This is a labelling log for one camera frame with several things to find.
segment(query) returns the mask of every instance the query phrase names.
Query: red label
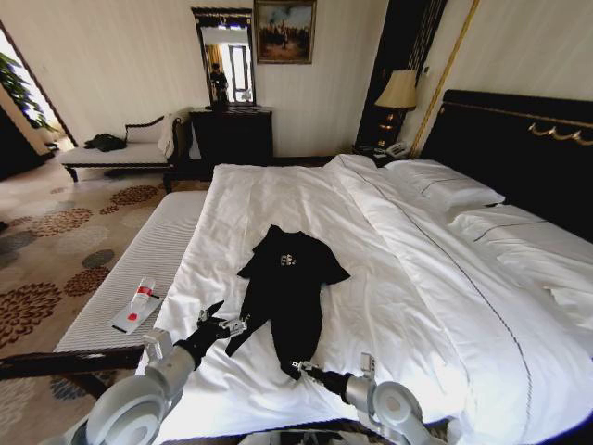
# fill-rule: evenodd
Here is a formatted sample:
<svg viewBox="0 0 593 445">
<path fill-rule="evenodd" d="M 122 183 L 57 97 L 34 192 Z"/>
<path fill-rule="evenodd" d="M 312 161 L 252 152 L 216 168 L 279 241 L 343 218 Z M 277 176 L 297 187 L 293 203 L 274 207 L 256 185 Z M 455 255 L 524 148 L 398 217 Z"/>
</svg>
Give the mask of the red label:
<svg viewBox="0 0 593 445">
<path fill-rule="evenodd" d="M 138 290 L 136 291 L 138 294 L 147 294 L 147 296 L 152 295 L 152 289 L 146 286 L 138 286 Z"/>
</svg>

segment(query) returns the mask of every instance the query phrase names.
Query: framed painting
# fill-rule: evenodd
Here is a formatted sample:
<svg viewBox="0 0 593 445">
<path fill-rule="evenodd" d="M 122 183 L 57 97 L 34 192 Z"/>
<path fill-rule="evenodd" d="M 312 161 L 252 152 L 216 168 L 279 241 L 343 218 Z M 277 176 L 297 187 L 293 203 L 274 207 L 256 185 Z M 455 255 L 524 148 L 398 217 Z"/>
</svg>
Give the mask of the framed painting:
<svg viewBox="0 0 593 445">
<path fill-rule="evenodd" d="M 255 0 L 258 63 L 311 63 L 317 0 Z"/>
</svg>

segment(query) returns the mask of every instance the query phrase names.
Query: wooden cabinet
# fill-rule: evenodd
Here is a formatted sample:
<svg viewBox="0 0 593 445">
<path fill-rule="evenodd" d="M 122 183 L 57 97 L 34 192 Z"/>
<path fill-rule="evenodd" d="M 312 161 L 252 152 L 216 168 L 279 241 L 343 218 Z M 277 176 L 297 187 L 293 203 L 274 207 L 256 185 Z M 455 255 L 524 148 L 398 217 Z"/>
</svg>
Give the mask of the wooden cabinet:
<svg viewBox="0 0 593 445">
<path fill-rule="evenodd" d="M 192 112 L 191 116 L 197 145 L 207 164 L 270 164 L 270 109 L 204 109 Z"/>
</svg>

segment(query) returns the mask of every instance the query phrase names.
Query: telephone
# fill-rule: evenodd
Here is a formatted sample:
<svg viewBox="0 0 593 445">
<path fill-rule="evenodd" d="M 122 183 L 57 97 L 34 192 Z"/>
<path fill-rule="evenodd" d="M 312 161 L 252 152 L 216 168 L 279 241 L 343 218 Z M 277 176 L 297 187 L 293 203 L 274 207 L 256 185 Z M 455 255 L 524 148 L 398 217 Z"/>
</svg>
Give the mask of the telephone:
<svg viewBox="0 0 593 445">
<path fill-rule="evenodd" d="M 385 149 L 385 153 L 394 159 L 403 159 L 408 153 L 405 142 L 396 142 L 392 146 Z"/>
</svg>

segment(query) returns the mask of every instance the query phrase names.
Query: table lamp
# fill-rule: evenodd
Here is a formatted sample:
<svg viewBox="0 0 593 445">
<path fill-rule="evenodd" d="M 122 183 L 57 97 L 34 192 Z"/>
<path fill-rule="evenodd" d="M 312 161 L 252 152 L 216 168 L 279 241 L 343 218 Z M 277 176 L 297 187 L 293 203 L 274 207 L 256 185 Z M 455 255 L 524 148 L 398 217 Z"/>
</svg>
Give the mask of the table lamp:
<svg viewBox="0 0 593 445">
<path fill-rule="evenodd" d="M 416 70 L 395 70 L 381 96 L 374 103 L 385 108 L 416 107 Z"/>
<path fill-rule="evenodd" d="M 391 73 L 389 83 L 381 96 L 374 103 L 377 107 L 384 108 L 414 108 L 416 107 L 416 70 L 395 70 Z M 393 122 L 394 114 L 398 121 Z M 379 137 L 378 146 L 385 146 L 385 139 L 392 144 L 397 134 L 393 131 L 394 126 L 401 126 L 403 114 L 389 113 L 387 122 L 381 123 L 379 128 L 384 135 Z"/>
</svg>

